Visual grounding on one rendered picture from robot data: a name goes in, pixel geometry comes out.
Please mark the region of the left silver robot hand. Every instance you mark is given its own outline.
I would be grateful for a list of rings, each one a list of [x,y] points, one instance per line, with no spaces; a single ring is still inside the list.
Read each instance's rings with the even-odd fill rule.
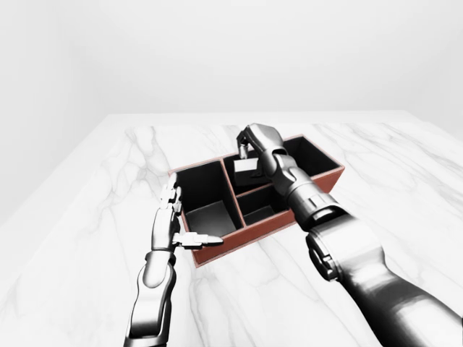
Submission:
[[[202,249],[223,244],[224,240],[218,236],[196,232],[180,234],[179,216],[181,212],[182,188],[177,182],[177,174],[173,173],[161,191],[160,206],[153,223],[152,250],[174,251],[176,247]]]

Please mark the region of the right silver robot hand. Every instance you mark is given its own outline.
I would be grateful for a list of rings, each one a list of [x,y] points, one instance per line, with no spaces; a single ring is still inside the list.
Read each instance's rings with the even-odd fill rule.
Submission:
[[[279,132],[263,124],[250,124],[237,136],[237,147],[240,159],[248,158],[248,146],[251,145],[258,156],[264,153],[286,155],[284,141]]]

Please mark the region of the red-brown desk caddy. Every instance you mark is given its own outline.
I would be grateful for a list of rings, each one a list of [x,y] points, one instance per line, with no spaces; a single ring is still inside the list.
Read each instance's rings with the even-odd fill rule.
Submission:
[[[196,267],[205,265],[295,222],[293,212],[271,183],[238,187],[237,154],[174,170],[182,189],[182,220],[187,232],[223,239],[218,246],[192,251]]]

